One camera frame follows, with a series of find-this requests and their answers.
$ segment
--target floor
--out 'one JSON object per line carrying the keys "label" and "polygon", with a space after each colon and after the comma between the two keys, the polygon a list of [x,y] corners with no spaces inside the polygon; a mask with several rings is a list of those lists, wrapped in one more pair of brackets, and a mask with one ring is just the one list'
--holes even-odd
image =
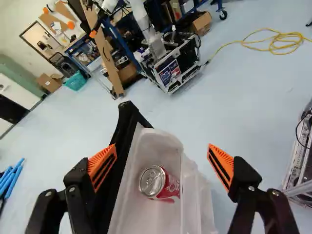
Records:
{"label": "floor", "polygon": [[[202,38],[203,60],[220,45],[263,27],[312,37],[312,28],[305,27],[312,17],[309,0],[230,1],[225,7],[229,17],[222,22],[216,6],[209,7],[214,23]],[[48,188],[62,190],[63,176],[73,165],[107,146],[117,123],[117,105],[130,99],[155,128],[176,135],[186,155],[197,162],[212,184],[215,225],[225,234],[235,204],[206,160],[207,145],[244,157],[262,175],[260,188],[278,188],[298,116],[312,96],[311,54],[309,42],[286,56],[231,45],[172,96],[148,80],[130,87],[122,100],[112,100],[93,78],[79,92],[60,88],[0,141],[1,170],[26,158],[0,219],[0,233],[22,233],[37,195]],[[300,232],[309,233],[312,211],[292,208]],[[69,230],[63,220],[60,233]],[[253,233],[264,233],[258,216]]]}

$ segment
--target caster wheel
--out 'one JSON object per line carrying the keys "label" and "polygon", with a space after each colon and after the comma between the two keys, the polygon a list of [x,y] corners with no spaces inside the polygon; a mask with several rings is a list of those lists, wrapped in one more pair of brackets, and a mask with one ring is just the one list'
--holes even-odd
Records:
{"label": "caster wheel", "polygon": [[219,18],[220,20],[225,20],[228,17],[228,12],[227,11],[221,11]]}

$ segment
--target green wall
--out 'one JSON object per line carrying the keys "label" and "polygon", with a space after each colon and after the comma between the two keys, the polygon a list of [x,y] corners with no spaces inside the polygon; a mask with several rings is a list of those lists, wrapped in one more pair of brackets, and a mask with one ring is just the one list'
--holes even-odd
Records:
{"label": "green wall", "polygon": [[15,81],[20,86],[39,98],[44,94],[36,82],[36,77],[12,60],[10,57],[0,54],[0,73]]}

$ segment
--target soda can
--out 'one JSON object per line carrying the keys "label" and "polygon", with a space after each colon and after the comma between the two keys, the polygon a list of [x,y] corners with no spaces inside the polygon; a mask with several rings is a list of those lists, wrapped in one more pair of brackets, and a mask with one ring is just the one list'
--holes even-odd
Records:
{"label": "soda can", "polygon": [[180,181],[157,165],[140,174],[138,189],[151,200],[175,203],[180,199]]}

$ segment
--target teal basket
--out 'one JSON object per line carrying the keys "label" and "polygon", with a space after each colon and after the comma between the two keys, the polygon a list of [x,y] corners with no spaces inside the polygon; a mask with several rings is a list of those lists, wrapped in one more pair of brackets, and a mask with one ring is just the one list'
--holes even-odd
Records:
{"label": "teal basket", "polygon": [[80,71],[77,71],[65,82],[65,85],[74,91],[78,91],[85,83],[85,78],[82,76]]}

